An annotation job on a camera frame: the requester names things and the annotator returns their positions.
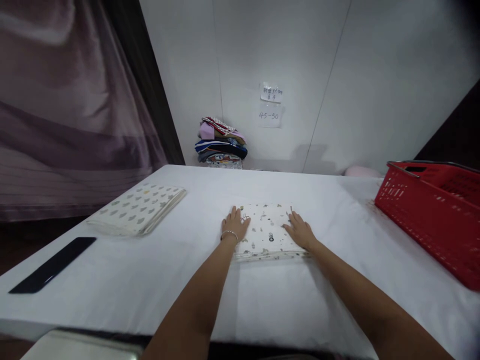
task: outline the heart-patterned fabric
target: heart-patterned fabric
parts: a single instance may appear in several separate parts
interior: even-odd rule
[[[155,228],[186,193],[184,188],[178,186],[146,182],[120,195],[86,222],[108,235],[145,235]]]

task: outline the white wall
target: white wall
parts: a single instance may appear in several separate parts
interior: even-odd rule
[[[223,117],[247,138],[247,169],[301,173],[349,7],[214,0]],[[259,83],[277,82],[282,127],[258,127]]]
[[[187,165],[204,116],[222,118],[212,0],[140,0]]]
[[[474,85],[450,3],[140,0],[187,165],[211,115],[247,137],[245,168],[318,174],[413,158]],[[257,126],[262,81],[281,129]]]
[[[413,159],[480,77],[454,1],[352,1],[306,173]]]

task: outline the red plastic basket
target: red plastic basket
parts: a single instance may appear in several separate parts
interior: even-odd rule
[[[480,173],[389,161],[375,205],[467,288],[480,291]]]

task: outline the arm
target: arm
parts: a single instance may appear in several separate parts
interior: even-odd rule
[[[222,222],[222,232],[232,231],[241,240],[249,224],[250,219],[241,222],[240,209],[234,206]],[[171,306],[142,360],[207,358],[210,336],[236,246],[237,238],[232,233],[225,233]]]
[[[283,227],[315,259],[380,359],[452,359],[395,301],[319,242],[300,215],[293,211],[289,219]]]

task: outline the stack of folded clothes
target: stack of folded clothes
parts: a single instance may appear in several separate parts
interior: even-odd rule
[[[195,144],[198,161],[209,165],[237,164],[239,166],[234,167],[241,169],[248,153],[245,137],[215,117],[203,117],[200,124],[198,137],[201,140]]]

